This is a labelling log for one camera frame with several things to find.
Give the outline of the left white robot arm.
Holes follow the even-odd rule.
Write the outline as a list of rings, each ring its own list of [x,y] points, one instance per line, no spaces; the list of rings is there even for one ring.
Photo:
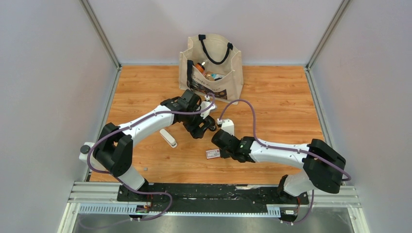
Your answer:
[[[182,123],[192,138],[203,138],[207,130],[216,130],[210,112],[217,108],[213,93],[202,100],[191,90],[182,96],[162,101],[149,113],[119,126],[106,124],[97,142],[85,142],[79,159],[95,172],[110,174],[130,190],[136,201],[148,197],[147,180],[133,167],[133,149],[148,136],[175,123]]]

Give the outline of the orange capped bottle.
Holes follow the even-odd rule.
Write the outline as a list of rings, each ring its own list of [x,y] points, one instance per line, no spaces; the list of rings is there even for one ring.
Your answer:
[[[204,61],[204,62],[201,62],[201,63],[197,63],[196,65],[195,65],[195,67],[196,67],[196,69],[200,72],[200,73],[202,73],[202,74],[204,74],[205,73],[205,64],[206,64],[206,61]]]

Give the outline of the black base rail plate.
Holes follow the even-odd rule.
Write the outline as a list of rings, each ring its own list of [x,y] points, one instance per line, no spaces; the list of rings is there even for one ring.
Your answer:
[[[162,211],[171,204],[169,212],[190,213],[265,213],[268,204],[307,205],[308,194],[298,197],[281,194],[277,186],[246,184],[152,183],[136,194],[121,185],[117,201],[152,203],[152,211]]]

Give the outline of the black stapler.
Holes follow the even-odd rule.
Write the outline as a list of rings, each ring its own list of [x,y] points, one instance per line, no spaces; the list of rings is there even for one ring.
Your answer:
[[[216,126],[215,124],[213,124],[213,125],[210,125],[210,126],[208,127],[208,129],[209,129],[210,131],[214,132],[214,131],[217,130],[217,126]]]

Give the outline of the packaged items in bag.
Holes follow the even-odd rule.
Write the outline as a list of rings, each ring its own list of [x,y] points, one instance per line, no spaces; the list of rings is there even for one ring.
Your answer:
[[[225,75],[224,74],[219,74],[219,73],[214,73],[214,72],[211,72],[211,71],[207,71],[205,73],[204,77],[208,81],[215,82],[215,81],[223,79],[225,77]]]

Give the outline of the beige canvas tote bag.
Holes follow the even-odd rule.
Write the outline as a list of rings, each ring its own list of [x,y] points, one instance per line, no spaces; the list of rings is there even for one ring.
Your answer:
[[[218,34],[199,34],[188,38],[187,49],[179,54],[179,89],[198,94],[213,93],[217,100],[239,99],[243,88],[242,54],[229,40]],[[205,73],[224,74],[221,80],[208,81],[195,65],[206,61]]]

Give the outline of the white stapler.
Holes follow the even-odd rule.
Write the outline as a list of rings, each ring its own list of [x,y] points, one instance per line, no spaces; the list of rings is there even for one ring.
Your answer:
[[[177,141],[176,139],[165,129],[161,129],[160,134],[162,136],[162,138],[172,147],[172,148],[176,148],[177,147]]]

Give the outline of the staple box with staples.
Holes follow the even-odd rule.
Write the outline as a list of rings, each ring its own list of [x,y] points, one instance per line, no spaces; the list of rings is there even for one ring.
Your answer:
[[[214,158],[220,158],[220,150],[219,149],[214,149],[214,150],[207,150],[206,151],[206,158],[207,159],[214,159]]]

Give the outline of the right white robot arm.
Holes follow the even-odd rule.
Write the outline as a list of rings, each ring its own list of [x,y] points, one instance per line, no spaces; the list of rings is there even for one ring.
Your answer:
[[[290,203],[297,196],[310,190],[338,194],[346,160],[326,142],[313,139],[309,144],[282,144],[245,136],[241,139],[218,130],[211,142],[220,150],[222,158],[240,163],[277,163],[299,168],[295,175],[284,175],[277,190],[283,203]]]

